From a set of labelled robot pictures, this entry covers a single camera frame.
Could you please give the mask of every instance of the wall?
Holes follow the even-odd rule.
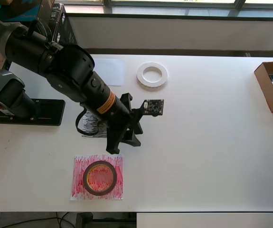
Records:
[[[83,48],[273,50],[273,22],[70,17]]]

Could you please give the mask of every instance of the circuit board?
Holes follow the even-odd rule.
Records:
[[[144,115],[163,115],[164,100],[145,100],[143,103]]]

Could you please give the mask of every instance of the cable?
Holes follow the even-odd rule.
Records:
[[[12,227],[12,226],[20,225],[20,224],[27,223],[27,222],[44,221],[44,220],[51,220],[51,219],[60,219],[60,218],[59,217],[52,217],[52,218],[32,219],[32,220],[27,220],[27,221],[23,221],[23,222],[18,222],[18,223],[14,223],[14,224],[11,224],[11,225],[7,225],[7,226],[1,227],[1,228]],[[65,221],[65,222],[67,222],[68,224],[70,224],[73,228],[75,228],[75,226],[71,222],[69,222],[68,220],[63,219],[63,218],[62,218],[62,220]]]
[[[98,126],[101,125],[102,123],[104,123],[104,121],[102,121],[102,120],[100,120],[100,121],[97,122],[97,124],[96,124],[97,131],[95,131],[95,132],[92,132],[92,133],[91,132],[85,132],[85,131],[83,131],[83,130],[81,130],[81,129],[78,128],[79,121],[86,114],[86,112],[87,112],[87,109],[84,108],[84,110],[77,116],[76,121],[75,121],[76,129],[77,129],[77,131],[79,133],[87,135],[87,136],[96,135],[98,133],[98,131],[99,131]]]
[[[57,214],[57,212],[55,212],[56,213],[56,217],[58,218],[58,214]],[[59,220],[57,219],[57,223],[59,224]]]
[[[60,220],[60,222],[59,222],[59,228],[61,228],[61,222],[62,222],[62,220],[64,220],[64,217],[65,217],[68,213],[69,213],[69,212],[67,212],[66,214],[63,215],[63,217],[61,217],[61,220]]]

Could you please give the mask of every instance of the black mounting plate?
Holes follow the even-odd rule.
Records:
[[[0,124],[59,126],[65,109],[64,100],[32,99],[37,106],[37,114],[29,119],[5,115],[0,111]]]

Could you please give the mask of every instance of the white tape roll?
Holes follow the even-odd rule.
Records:
[[[150,82],[150,81],[147,81],[144,78],[143,73],[149,67],[154,67],[154,68],[157,68],[157,69],[159,69],[161,71],[161,79],[159,81]],[[157,88],[157,87],[160,87],[163,84],[165,84],[165,82],[168,79],[168,73],[167,73],[167,70],[162,65],[160,65],[158,63],[145,63],[145,64],[141,65],[140,68],[138,68],[138,70],[137,70],[137,79],[145,87]]]

